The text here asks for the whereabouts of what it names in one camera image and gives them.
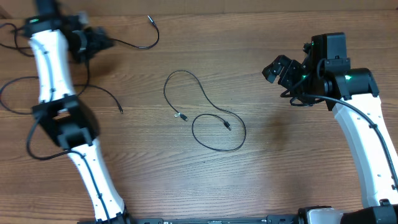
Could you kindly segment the black USB cable silver plug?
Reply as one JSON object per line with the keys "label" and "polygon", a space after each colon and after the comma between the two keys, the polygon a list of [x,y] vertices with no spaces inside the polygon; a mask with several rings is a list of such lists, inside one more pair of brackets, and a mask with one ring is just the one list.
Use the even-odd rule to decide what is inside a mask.
{"label": "black USB cable silver plug", "polygon": [[[119,39],[114,39],[114,38],[110,38],[110,37],[109,37],[109,38],[110,38],[114,43],[115,43],[115,42],[119,42],[119,43],[128,45],[128,46],[130,46],[130,47],[134,47],[134,48],[136,48],[136,49],[147,50],[147,49],[153,48],[153,47],[156,46],[157,43],[159,42],[159,39],[160,39],[160,32],[159,32],[159,29],[158,29],[156,23],[153,21],[153,19],[151,18],[150,15],[148,15],[148,18],[149,18],[149,20],[150,20],[150,23],[154,26],[155,30],[157,31],[157,40],[156,40],[152,45],[149,45],[149,46],[137,46],[137,45],[133,45],[133,44],[130,44],[130,43],[128,43],[128,42],[125,42],[125,41],[122,41],[122,40],[119,40]],[[24,56],[26,56],[26,57],[33,58],[33,57],[34,57],[33,54],[28,54],[28,53],[24,52],[24,50],[26,50],[26,49],[32,50],[31,47],[20,47],[20,46],[18,46],[18,44],[17,44],[18,32],[19,32],[20,30],[24,29],[25,27],[22,26],[22,27],[20,27],[20,28],[17,28],[17,27],[16,27],[14,24],[12,24],[12,23],[1,24],[1,28],[3,28],[4,26],[12,26],[12,27],[13,27],[13,30],[11,30],[11,33],[14,34],[14,46],[8,46],[8,45],[1,44],[1,47],[7,48],[7,49],[11,49],[11,50],[16,50],[16,51],[18,51],[20,54],[22,54],[22,55],[24,55]]]}

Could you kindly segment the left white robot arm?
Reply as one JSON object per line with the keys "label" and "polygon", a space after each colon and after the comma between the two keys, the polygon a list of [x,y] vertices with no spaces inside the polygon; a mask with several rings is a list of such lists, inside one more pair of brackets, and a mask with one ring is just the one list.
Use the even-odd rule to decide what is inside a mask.
{"label": "left white robot arm", "polygon": [[55,0],[36,1],[38,14],[25,22],[24,34],[39,74],[39,103],[33,127],[41,126],[75,164],[93,204],[94,223],[134,223],[104,162],[100,129],[92,110],[75,92],[68,59],[88,63],[114,42],[102,28],[86,27],[83,16],[64,16]]}

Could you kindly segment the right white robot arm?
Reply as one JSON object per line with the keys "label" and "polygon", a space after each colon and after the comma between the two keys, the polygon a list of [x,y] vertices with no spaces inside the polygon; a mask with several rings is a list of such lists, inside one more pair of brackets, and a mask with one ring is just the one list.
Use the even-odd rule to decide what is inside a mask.
{"label": "right white robot arm", "polygon": [[314,35],[303,62],[280,55],[262,74],[285,88],[297,107],[326,103],[339,123],[356,166],[363,208],[300,208],[278,223],[397,223],[397,152],[382,114],[379,88],[367,68],[351,68],[343,32]]}

